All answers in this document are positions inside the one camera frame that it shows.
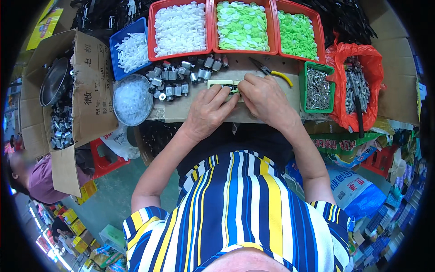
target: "black handle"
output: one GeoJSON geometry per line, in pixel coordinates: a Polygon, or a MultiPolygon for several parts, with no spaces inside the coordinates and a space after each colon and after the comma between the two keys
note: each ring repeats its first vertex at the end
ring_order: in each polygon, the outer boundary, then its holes
{"type": "Polygon", "coordinates": [[[362,111],[358,95],[354,95],[354,101],[356,116],[358,117],[359,137],[364,138],[364,124],[362,123],[362,111]]]}

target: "left hand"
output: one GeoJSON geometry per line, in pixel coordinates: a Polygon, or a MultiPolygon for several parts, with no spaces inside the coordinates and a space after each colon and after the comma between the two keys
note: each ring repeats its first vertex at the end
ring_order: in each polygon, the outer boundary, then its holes
{"type": "Polygon", "coordinates": [[[200,91],[180,130],[197,143],[210,136],[224,122],[239,100],[240,94],[235,93],[228,102],[222,104],[230,91],[229,87],[222,88],[220,84],[200,91]]]}

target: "pliers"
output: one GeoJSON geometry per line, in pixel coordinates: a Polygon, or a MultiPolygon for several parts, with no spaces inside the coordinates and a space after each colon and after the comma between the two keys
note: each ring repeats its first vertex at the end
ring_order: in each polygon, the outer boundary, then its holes
{"type": "Polygon", "coordinates": [[[257,66],[258,69],[260,69],[260,71],[262,71],[263,73],[265,73],[267,76],[270,76],[271,74],[275,75],[275,76],[280,76],[283,79],[285,79],[285,81],[287,81],[288,85],[290,85],[290,87],[293,87],[293,83],[291,82],[291,80],[283,73],[277,72],[277,71],[271,71],[269,68],[267,68],[266,66],[264,66],[261,62],[248,57],[252,63],[257,66]]]}

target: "red plastic bag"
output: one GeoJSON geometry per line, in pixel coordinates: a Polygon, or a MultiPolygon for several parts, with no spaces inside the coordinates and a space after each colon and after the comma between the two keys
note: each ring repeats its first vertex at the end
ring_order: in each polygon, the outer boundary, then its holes
{"type": "Polygon", "coordinates": [[[347,57],[358,56],[370,89],[367,113],[362,113],[364,131],[366,131],[373,126],[378,115],[379,90],[384,80],[382,56],[371,45],[337,44],[337,40],[336,34],[334,44],[326,49],[326,64],[335,69],[334,74],[331,75],[331,80],[335,82],[334,109],[329,115],[341,127],[348,129],[350,126],[353,131],[359,131],[356,113],[346,113],[346,73],[343,65],[347,57]]]}

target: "blue yellow white striped shirt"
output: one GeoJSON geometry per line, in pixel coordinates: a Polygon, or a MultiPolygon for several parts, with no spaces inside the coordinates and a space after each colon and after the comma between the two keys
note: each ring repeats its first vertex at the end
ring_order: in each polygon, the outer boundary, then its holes
{"type": "Polygon", "coordinates": [[[171,213],[143,208],[124,221],[129,271],[201,271],[254,247],[290,271],[343,271],[349,217],[288,189],[274,163],[241,150],[209,157],[180,179],[171,213]]]}

